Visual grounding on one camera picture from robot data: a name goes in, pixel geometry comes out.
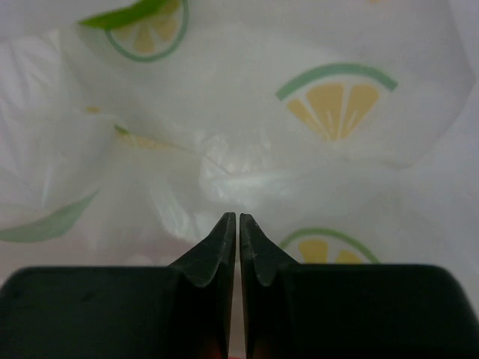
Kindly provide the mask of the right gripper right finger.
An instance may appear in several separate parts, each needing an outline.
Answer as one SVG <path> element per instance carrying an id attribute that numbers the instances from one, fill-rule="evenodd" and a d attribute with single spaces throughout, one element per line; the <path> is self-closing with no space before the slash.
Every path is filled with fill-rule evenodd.
<path id="1" fill-rule="evenodd" d="M 478 356 L 478 319 L 443 268 L 301 264 L 239 222 L 247 358 Z"/>

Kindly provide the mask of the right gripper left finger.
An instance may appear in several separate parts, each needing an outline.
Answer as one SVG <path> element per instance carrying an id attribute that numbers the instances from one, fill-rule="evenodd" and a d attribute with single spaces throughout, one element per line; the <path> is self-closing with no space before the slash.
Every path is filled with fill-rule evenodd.
<path id="1" fill-rule="evenodd" d="M 236 216 L 168 266 L 30 267 L 1 287 L 3 358 L 226 358 Z"/>

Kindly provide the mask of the white plastic bag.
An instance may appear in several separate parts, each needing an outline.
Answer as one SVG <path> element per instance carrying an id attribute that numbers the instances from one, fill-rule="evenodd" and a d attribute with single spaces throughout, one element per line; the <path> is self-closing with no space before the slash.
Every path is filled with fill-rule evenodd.
<path id="1" fill-rule="evenodd" d="M 1 275 L 166 265 L 224 212 L 302 261 L 478 272 L 476 1 L 1 3 Z"/>

